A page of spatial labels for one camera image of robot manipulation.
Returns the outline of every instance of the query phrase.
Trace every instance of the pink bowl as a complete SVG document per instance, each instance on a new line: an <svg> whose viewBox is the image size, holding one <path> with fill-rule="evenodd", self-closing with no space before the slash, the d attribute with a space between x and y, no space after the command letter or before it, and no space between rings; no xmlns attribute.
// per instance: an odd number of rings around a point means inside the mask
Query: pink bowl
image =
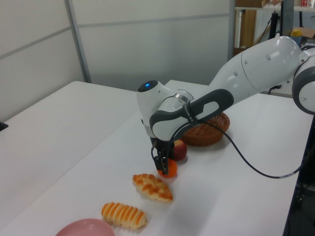
<svg viewBox="0 0 315 236"><path fill-rule="evenodd" d="M82 219L75 221L62 230L56 236L115 236L115 233L105 221L99 219Z"/></svg>

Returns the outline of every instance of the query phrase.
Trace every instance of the table surface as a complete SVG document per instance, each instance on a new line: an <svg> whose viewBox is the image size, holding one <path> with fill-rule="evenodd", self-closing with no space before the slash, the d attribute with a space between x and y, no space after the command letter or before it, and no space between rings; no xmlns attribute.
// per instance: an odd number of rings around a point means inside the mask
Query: table surface
<svg viewBox="0 0 315 236"><path fill-rule="evenodd" d="M194 96L205 89L176 81L167 86ZM292 99L257 94L225 113L231 121L227 133L256 168L284 175L300 165L313 117L300 111ZM141 230L113 227L117 236L282 235L297 175L285 179L259 175L224 137L209 147L188 146L188 157L178 163L177 176L164 179L174 202L153 202L142 197L131 180L134 174L156 175L151 143L139 111L125 117L6 225L0 236L53 236L73 221L101 219L101 208L110 201L138 207L148 215L148 225Z"/></svg>
<svg viewBox="0 0 315 236"><path fill-rule="evenodd" d="M0 229L137 109L134 92L73 82L8 120L0 132Z"/></svg>

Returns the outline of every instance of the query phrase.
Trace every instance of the bread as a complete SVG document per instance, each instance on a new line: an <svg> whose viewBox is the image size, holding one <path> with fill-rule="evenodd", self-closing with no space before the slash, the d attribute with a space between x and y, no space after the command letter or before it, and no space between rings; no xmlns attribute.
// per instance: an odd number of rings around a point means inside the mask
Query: bread
<svg viewBox="0 0 315 236"><path fill-rule="evenodd" d="M138 229L148 223L146 213L136 207L121 203L106 203L101 213L105 221L117 226Z"/></svg>
<svg viewBox="0 0 315 236"><path fill-rule="evenodd" d="M166 183L154 175L141 174L134 175L133 183L141 194L153 200L161 202L172 202L173 195Z"/></svg>

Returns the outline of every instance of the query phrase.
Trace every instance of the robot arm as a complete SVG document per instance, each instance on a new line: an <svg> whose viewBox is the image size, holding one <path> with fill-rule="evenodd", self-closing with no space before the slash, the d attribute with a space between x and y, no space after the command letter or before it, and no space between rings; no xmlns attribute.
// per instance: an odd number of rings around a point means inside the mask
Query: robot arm
<svg viewBox="0 0 315 236"><path fill-rule="evenodd" d="M157 81L144 83L137 99L143 124L153 148L157 149L157 156L153 157L157 169L167 174L173 142L185 131L293 75L298 82L298 86L292 87L294 101L314 115L315 57L312 56L315 49L301 51L288 37L268 40L228 61L195 99L186 91L166 88Z"/></svg>

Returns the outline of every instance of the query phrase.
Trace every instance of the croissant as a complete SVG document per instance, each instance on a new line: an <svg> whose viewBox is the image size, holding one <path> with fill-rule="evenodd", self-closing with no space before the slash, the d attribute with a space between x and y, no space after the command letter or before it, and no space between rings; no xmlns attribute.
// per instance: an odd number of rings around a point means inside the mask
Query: croissant
<svg viewBox="0 0 315 236"><path fill-rule="evenodd" d="M134 175L132 182L138 191L144 196L161 202L172 202L173 195L167 184L154 175L141 174Z"/></svg>
<svg viewBox="0 0 315 236"><path fill-rule="evenodd" d="M138 229L148 223L147 215L136 207L121 203L106 203L101 212L105 221L119 226Z"/></svg>

